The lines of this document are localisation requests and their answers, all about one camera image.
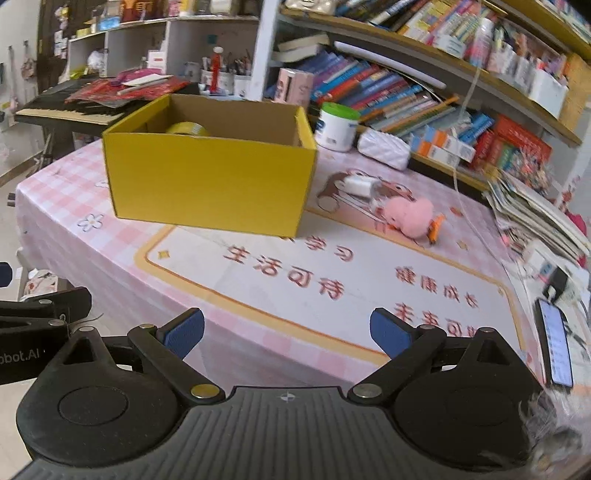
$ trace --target tile floor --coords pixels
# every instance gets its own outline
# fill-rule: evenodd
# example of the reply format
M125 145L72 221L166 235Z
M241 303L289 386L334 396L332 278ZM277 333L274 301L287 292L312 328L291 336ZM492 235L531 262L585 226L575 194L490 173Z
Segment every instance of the tile floor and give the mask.
M16 185L24 178L23 174L0 187L0 261L10 263L15 272L20 266L15 255L20 244L15 209L7 206L6 199L8 193L14 192ZM13 279L8 287L0 288L0 300L16 300L17 293L18 280ZM100 312L93 308L88 318L94 319L99 316ZM110 319L101 316L92 325L97 327L102 335L109 335L109 323ZM12 478L31 461L18 434L15 415L19 402L33 381L25 380L9 385L0 385L0 480Z

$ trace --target cartoon character print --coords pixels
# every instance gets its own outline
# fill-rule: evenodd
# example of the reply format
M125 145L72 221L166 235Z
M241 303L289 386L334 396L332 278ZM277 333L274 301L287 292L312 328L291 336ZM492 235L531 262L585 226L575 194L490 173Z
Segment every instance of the cartoon character print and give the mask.
M378 197L375 199L366 199L351 195L344 191L345 179L349 176L371 177L364 171L352 168L346 172L333 173L327 180L324 188L316 196L316 203L321 210L328 213L347 215L348 210L359 212L373 222L377 231L386 233L388 223L381 214L381 205L388 199L401 196L410 201L414 201L412 192L404 185L384 180L379 177L382 184L378 187Z

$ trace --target yellow box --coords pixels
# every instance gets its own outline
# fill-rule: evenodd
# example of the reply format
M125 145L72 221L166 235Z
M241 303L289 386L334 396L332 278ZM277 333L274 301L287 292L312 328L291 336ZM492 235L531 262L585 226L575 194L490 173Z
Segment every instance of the yellow box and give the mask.
M163 133L176 122L210 137ZM302 107L166 95L103 134L119 218L296 236L316 165Z

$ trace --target white wall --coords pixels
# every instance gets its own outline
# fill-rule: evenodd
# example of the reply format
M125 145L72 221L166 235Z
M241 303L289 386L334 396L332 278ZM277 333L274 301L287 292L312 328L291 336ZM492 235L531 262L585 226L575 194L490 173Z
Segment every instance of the white wall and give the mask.
M32 100L37 84L33 80L25 82L20 73L24 61L23 41L28 40L29 52L33 58L37 55L37 24L41 0L7 0L0 5L0 63L4 64L5 79L0 86L0 106L10 98L11 75L8 47L14 49L16 80L15 93L19 101ZM0 175L20 162L30 158L43 148L41 128L35 125L15 124L0 133L0 141L10 149L8 161L0 164Z

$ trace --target stack of papers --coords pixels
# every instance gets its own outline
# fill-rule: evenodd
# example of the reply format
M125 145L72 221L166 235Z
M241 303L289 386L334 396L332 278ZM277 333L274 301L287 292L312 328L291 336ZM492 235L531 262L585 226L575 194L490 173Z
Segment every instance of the stack of papers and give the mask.
M495 212L499 229L511 248L521 253L538 238L555 254L576 263L591 254L591 242L560 210L541 195L505 172L489 182L485 198Z

